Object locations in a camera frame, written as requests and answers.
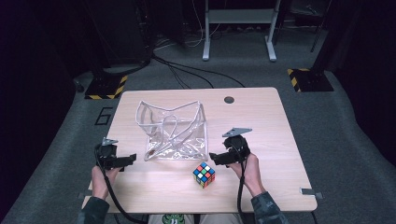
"small round hole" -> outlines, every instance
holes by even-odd
[[[227,104],[232,104],[233,101],[234,101],[234,99],[233,99],[232,96],[226,96],[226,97],[224,98],[224,102],[227,103]]]

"human hand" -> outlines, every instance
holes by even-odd
[[[114,168],[112,170],[106,171],[106,175],[111,185],[114,184],[120,169],[121,168]],[[105,200],[107,195],[108,189],[105,177],[103,176],[99,166],[94,166],[92,168],[92,196]]]
[[[247,156],[247,159],[244,161],[245,168],[245,185],[252,197],[255,197],[263,192],[265,192],[265,188],[262,185],[262,177],[260,175],[260,167],[259,167],[259,159],[253,153],[250,153]],[[232,163],[228,164],[231,167],[236,175],[241,178],[242,176],[242,167],[240,163]]]

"metal bracket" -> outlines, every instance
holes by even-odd
[[[110,146],[110,145],[113,145],[113,144],[118,143],[118,142],[119,142],[119,140],[111,140],[111,139],[107,139],[106,137],[103,137],[102,146],[103,147],[104,146]]]
[[[77,198],[84,199],[86,196],[92,196],[92,190],[86,189],[84,192],[79,192]]]
[[[315,192],[313,189],[302,189],[300,188],[300,192],[303,195],[310,195],[310,196],[315,196],[317,199],[324,199],[324,196],[321,192]]]
[[[252,129],[247,129],[247,128],[232,128],[230,131],[225,133],[223,137],[234,137],[242,133],[248,133],[251,132]]]

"rubik's cube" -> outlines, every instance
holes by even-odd
[[[204,162],[202,162],[201,165],[199,165],[192,173],[194,174],[194,179],[203,189],[215,180],[215,170],[210,168],[210,166]]]

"clear plastic container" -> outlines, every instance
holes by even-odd
[[[141,101],[136,122],[148,135],[145,161],[207,161],[206,119],[199,101],[172,109]]]

